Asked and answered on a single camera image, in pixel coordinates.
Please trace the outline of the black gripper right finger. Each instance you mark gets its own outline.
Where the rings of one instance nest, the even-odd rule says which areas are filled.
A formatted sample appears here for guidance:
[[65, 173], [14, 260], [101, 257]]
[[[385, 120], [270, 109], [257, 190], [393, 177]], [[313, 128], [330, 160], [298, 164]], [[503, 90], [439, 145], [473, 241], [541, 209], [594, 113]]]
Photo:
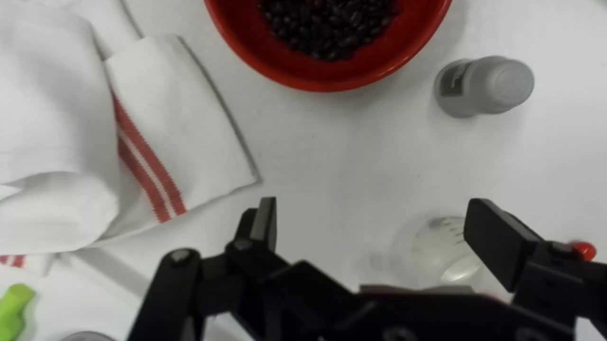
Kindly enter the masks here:
[[537, 295], [543, 289], [543, 276], [535, 268], [543, 238], [494, 202], [469, 202], [465, 241], [509, 293]]

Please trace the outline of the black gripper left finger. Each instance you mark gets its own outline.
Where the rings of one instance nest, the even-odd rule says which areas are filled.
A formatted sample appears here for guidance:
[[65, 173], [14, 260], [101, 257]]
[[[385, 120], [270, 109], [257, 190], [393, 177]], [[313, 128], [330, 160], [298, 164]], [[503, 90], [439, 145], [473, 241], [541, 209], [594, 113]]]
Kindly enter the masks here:
[[262, 198], [257, 209], [243, 213], [232, 247], [247, 251], [264, 245], [268, 251], [277, 249], [277, 200]]

